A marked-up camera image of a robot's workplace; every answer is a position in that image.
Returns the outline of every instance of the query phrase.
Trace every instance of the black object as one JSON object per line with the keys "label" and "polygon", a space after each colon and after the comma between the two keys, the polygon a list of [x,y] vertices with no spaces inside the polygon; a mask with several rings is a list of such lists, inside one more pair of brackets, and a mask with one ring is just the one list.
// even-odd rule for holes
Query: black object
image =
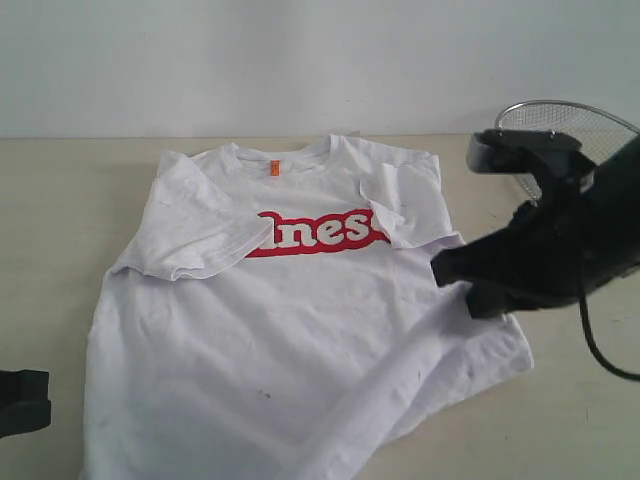
{"label": "black object", "polygon": [[555,132],[486,130],[471,137],[469,168],[477,173],[531,173],[542,197],[525,202],[503,229],[445,250],[431,262],[438,285],[472,284],[473,318],[580,303],[596,359],[586,295],[640,266],[640,136],[597,166],[573,137]]}
{"label": "black object", "polygon": [[34,432],[51,424],[49,374],[0,370],[0,438]]}

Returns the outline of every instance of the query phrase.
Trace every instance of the white wall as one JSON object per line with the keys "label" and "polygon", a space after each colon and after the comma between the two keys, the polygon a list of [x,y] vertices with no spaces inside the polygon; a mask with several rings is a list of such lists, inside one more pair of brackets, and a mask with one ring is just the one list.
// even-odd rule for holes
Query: white wall
{"label": "white wall", "polygon": [[0,136],[464,132],[521,99],[640,123],[638,0],[0,0]]}

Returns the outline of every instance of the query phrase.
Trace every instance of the orange label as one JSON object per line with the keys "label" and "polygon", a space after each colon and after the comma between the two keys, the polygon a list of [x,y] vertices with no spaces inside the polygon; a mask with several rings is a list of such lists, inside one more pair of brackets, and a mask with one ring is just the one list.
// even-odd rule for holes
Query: orange label
{"label": "orange label", "polygon": [[280,176],[280,160],[271,160],[271,176]]}

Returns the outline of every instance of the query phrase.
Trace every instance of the metal rim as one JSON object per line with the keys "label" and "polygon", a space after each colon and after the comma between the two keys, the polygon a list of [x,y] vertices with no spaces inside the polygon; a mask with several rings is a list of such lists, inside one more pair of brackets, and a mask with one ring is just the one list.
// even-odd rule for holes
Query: metal rim
{"label": "metal rim", "polygon": [[619,123],[620,125],[622,125],[623,127],[631,130],[632,132],[634,132],[637,135],[640,135],[640,129],[638,127],[636,127],[635,125],[627,122],[626,120],[623,120],[620,117],[617,117],[609,112],[606,112],[604,110],[601,110],[597,107],[592,107],[590,105],[585,105],[584,103],[576,103],[576,102],[567,102],[564,100],[527,100],[526,102],[520,102],[520,103],[516,103],[514,105],[511,105],[507,108],[505,108],[504,110],[502,110],[498,116],[496,117],[496,121],[495,121],[495,128],[501,128],[500,126],[500,122],[502,121],[502,119],[505,117],[505,115],[507,115],[507,113],[511,112],[512,110],[515,110],[516,108],[520,108],[520,107],[524,107],[527,105],[538,105],[538,104],[551,104],[551,105],[563,105],[566,107],[574,107],[574,108],[582,108],[584,110],[589,110],[591,112],[594,113],[598,113],[600,115],[602,115],[603,117],[607,117],[609,120],[613,120],[614,122]]}

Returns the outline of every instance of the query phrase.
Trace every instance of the metal mesh strainer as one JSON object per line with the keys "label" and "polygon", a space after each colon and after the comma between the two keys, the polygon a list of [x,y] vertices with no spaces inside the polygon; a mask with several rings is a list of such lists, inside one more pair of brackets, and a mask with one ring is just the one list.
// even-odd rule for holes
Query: metal mesh strainer
{"label": "metal mesh strainer", "polygon": [[[505,130],[554,130],[575,137],[582,153],[601,163],[619,150],[640,129],[604,110],[561,100],[531,100],[506,108],[496,118]],[[531,175],[517,175],[518,182],[534,200],[541,192]]]}

